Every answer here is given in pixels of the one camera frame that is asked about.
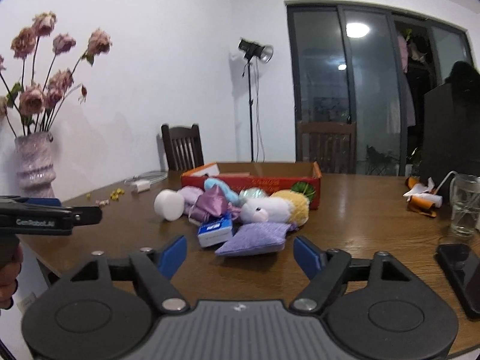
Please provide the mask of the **person left hand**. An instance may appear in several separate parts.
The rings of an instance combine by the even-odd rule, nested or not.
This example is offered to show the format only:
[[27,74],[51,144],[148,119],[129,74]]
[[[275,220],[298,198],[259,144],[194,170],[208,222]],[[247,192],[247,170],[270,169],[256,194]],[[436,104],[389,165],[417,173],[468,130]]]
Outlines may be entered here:
[[9,310],[13,306],[13,296],[18,289],[18,276],[22,269],[24,253],[19,244],[11,261],[1,269],[0,273],[0,308]]

